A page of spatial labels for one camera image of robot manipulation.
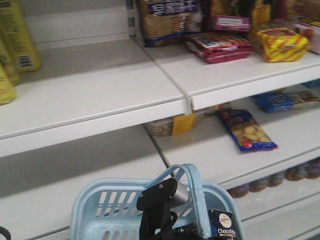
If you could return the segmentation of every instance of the cookie package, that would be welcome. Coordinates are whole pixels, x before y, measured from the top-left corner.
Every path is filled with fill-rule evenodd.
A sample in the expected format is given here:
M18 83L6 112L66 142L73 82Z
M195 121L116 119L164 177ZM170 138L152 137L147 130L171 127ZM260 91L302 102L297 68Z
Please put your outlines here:
M218 116L241 152L278 148L247 109L223 110Z
M137 0L137 6L146 47L180 42L202 31L199 0Z
M246 39L229 32L202 32L190 35L185 40L186 47L209 64L244 59L254 49Z

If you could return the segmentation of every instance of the packaged food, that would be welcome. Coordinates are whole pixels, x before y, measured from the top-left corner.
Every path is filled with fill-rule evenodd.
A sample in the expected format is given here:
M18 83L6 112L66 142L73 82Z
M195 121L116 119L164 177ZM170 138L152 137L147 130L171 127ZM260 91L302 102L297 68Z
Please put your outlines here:
M301 14L320 21L320 1L319 0L304 0Z
M232 104L231 104L231 102L228 101L225 103L221 103L221 104L210 106L210 107L206 108L205 115L206 116L216 115L219 111L227 110L227 109L231 109L231 108L232 108Z
M320 157L312 159L306 163L306 179L316 179L320 177Z
M246 183L246 184L228 189L227 191L233 198L237 199L247 195L247 193L249 192L249 188L250 188L250 183Z
M16 98L16 91L9 81L2 64L0 64L0 105L8 104Z
M319 105L320 99L310 91L300 91L262 96L255 103L264 111L273 113L312 108Z
M272 188L282 184L282 182L285 179L285 176L286 176L286 170L270 175L267 186Z
M237 240L236 225L233 221L233 213L219 209L208 211L211 235L223 240Z
M21 77L17 71L16 65L13 62L5 42L0 35L0 64L3 65L3 68L6 72L7 77L9 78L12 86L15 86L21 82Z
M302 85L308 89L316 88L320 86L320 78L312 81L303 82Z
M278 147L247 109L223 110L218 116L241 152L272 150Z
M35 71L41 60L23 19L19 0L0 0L0 31L18 73Z
M190 131L205 118L206 109L194 111L190 115L177 115L147 122L145 129L154 136L177 135Z
M230 0L208 0L209 4L209 16L232 16L233 11L231 8L231 1Z
M290 18L275 19L274 22L282 24L306 37L311 44L309 50L320 54L320 21L311 17L295 15Z
M286 88L283 87L283 88L275 89L272 91L266 91L263 93L259 93L259 94L253 95L252 97L254 99L259 99L261 97L270 96L270 95L274 95L274 94L282 94L282 93L284 93L285 90L286 90Z
M247 58L254 50L244 38L229 32L203 32L186 38L186 47L207 63Z
M300 165L289 168L286 171L285 178L289 181L302 180L307 175L307 166L307 163L302 163Z
M207 20L207 31L239 31L248 32L250 30L250 18L241 16L215 15Z
M271 19L271 1L255 0L251 12L251 24L266 24Z
M250 183L249 191L252 193L256 193L256 192L260 192L260 191L264 190L268 185L268 181L269 181L269 176L262 177L262 178L259 178L257 180L252 181Z
M273 23L253 26L249 39L269 63L297 61L311 48L305 36Z
M155 47L181 41L202 31L199 0L137 0L141 32L146 46Z

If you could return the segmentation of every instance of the blue snack bag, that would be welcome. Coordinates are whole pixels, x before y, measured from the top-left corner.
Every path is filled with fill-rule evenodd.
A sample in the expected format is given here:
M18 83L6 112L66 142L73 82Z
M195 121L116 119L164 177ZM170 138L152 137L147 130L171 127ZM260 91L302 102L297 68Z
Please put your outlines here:
M272 150L278 147L247 109L223 110L218 116L241 152Z

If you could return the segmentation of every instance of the plastic basket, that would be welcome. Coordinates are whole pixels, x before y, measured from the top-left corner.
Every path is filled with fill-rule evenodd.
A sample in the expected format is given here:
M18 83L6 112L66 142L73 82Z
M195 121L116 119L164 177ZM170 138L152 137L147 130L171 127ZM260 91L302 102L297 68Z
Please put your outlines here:
M198 234L208 239L211 227L209 209L233 213L239 240L245 240L236 205L229 193L217 184L202 182L193 164L173 165L154 180L104 178L85 187L76 198L71 215L70 240L139 240L142 211L139 195L162 182L177 170L174 178L186 185L187 203L173 209L178 220L173 228L195 223Z

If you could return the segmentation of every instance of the yellow and red package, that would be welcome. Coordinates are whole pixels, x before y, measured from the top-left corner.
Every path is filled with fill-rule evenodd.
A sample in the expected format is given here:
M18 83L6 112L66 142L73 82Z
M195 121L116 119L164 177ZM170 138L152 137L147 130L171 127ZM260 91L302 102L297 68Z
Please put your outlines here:
M311 48L305 36L272 23L253 26L250 41L269 63L297 61Z

